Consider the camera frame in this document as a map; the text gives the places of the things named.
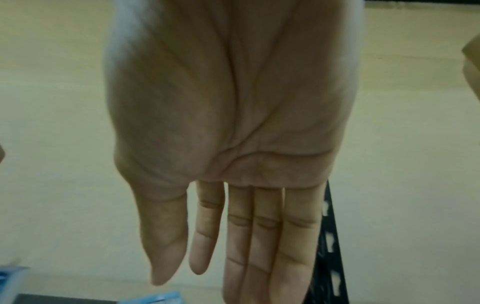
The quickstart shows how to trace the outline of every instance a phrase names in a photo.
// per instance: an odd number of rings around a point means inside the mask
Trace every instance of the palm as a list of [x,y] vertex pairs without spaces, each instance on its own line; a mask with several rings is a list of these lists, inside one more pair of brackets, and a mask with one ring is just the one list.
[[183,2],[121,3],[106,58],[115,160],[135,194],[153,281],[183,259],[195,180],[190,265],[206,270],[227,182],[225,300],[300,302],[355,95],[357,48],[346,42],[361,4]]

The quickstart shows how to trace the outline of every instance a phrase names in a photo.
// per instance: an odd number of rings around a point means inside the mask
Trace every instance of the beige floor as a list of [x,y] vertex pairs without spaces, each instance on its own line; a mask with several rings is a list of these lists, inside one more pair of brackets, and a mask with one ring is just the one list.
[[[152,291],[111,161],[101,77],[111,13],[110,0],[0,0],[0,263],[31,266],[30,292]],[[366,20],[360,93],[332,177],[350,297],[479,303],[480,104],[460,49],[480,32],[480,8],[376,6]],[[191,303],[220,303],[223,259],[217,250],[201,277],[184,265],[172,283],[212,287],[183,290]]]

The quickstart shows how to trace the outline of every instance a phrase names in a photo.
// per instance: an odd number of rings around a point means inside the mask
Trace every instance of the floor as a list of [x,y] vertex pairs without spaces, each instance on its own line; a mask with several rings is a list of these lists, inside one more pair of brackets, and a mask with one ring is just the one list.
[[[0,264],[32,267],[25,292],[156,290],[111,161],[101,55],[112,8],[0,0]],[[461,75],[479,29],[478,7],[366,11],[360,92],[331,179],[352,302],[480,302],[480,104]],[[165,288],[220,303],[224,257],[217,250],[200,277],[183,265]]]

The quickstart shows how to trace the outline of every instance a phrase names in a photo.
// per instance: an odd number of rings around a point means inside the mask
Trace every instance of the open palm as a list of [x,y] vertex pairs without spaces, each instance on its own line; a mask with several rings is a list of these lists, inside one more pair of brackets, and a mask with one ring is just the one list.
[[152,282],[206,271],[228,183],[226,303],[299,304],[356,93],[362,2],[120,1],[105,59],[115,163]]

